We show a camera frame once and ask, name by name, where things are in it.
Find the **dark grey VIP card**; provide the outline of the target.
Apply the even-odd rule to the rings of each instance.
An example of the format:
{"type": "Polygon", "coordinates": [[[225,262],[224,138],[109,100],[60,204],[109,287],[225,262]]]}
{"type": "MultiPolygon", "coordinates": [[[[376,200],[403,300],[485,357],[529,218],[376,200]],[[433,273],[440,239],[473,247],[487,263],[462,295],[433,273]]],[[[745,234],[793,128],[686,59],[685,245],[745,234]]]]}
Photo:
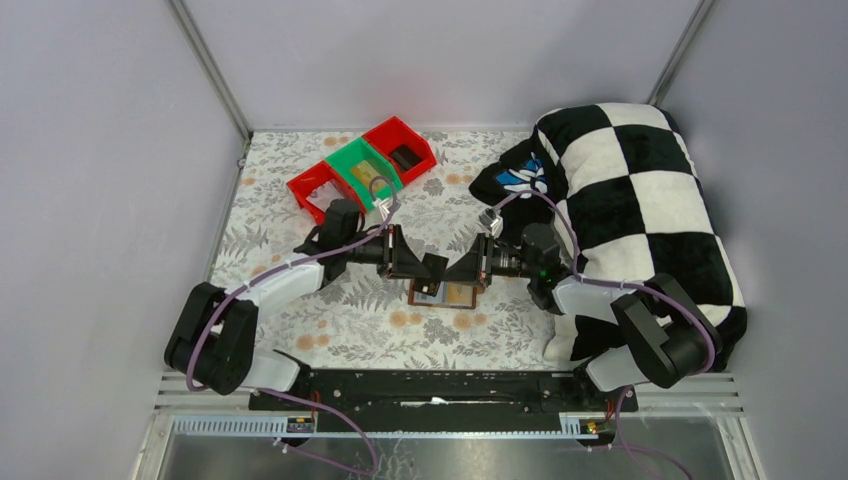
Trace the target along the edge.
{"type": "Polygon", "coordinates": [[[448,265],[448,258],[426,253],[421,263],[427,270],[427,274],[414,279],[413,290],[420,294],[435,297],[439,293],[448,265]]]}

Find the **gold VIP card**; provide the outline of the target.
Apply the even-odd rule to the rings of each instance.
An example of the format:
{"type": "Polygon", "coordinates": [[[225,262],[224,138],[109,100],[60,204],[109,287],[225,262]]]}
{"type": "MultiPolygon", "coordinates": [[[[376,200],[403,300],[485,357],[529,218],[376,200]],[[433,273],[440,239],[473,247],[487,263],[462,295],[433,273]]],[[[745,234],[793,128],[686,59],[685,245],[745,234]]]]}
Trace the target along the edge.
{"type": "Polygon", "coordinates": [[[447,308],[474,308],[476,289],[470,285],[444,282],[440,287],[441,302],[447,308]]]}

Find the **brown leather card holder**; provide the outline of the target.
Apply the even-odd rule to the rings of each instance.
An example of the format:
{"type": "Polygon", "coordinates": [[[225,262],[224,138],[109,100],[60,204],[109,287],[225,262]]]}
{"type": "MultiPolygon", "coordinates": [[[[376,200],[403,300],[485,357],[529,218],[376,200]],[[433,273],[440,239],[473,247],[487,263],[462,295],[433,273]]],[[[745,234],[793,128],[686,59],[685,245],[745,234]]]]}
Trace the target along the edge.
{"type": "Polygon", "coordinates": [[[442,282],[438,288],[433,284],[418,288],[416,282],[411,280],[407,303],[428,308],[473,310],[476,308],[477,294],[477,289],[469,285],[442,282]]]}

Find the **silver card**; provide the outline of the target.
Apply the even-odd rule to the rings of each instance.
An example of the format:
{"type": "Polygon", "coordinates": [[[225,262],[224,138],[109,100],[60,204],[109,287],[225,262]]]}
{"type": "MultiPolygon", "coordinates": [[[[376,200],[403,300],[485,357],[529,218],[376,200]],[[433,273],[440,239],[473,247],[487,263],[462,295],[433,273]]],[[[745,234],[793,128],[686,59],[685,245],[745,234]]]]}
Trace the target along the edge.
{"type": "Polygon", "coordinates": [[[318,210],[324,212],[333,201],[344,198],[344,193],[336,187],[336,184],[333,181],[327,181],[317,186],[307,196],[307,201],[318,210]]]}

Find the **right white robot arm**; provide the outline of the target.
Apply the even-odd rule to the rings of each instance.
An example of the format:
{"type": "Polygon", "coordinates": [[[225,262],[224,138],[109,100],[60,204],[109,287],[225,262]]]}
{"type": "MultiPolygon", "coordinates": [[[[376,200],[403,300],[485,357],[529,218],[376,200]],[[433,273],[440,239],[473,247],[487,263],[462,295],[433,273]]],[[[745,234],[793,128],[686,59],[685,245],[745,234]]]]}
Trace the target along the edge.
{"type": "Polygon", "coordinates": [[[516,248],[478,234],[443,278],[487,287],[496,276],[527,279],[534,304],[560,319],[593,318],[619,329],[622,346],[574,369],[587,392],[640,383],[668,389],[708,369],[722,348],[715,328],[673,277],[657,274],[642,283],[582,277],[562,260],[559,236],[549,224],[526,226],[516,248]]]}

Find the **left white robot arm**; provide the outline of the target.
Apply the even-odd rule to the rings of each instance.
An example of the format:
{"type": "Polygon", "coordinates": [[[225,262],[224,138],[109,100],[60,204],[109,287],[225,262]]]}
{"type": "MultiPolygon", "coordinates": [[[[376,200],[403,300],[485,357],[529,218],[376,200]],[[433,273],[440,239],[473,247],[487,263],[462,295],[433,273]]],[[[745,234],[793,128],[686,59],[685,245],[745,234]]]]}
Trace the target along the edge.
{"type": "Polygon", "coordinates": [[[289,391],[306,367],[287,354],[256,350],[261,322],[330,285],[350,263],[373,265],[387,279],[424,279],[430,274],[400,226],[384,222],[367,230],[362,219],[356,202],[334,200],[323,223],[284,263],[229,289],[197,284],[165,347],[165,364],[185,374],[193,391],[289,391]]]}

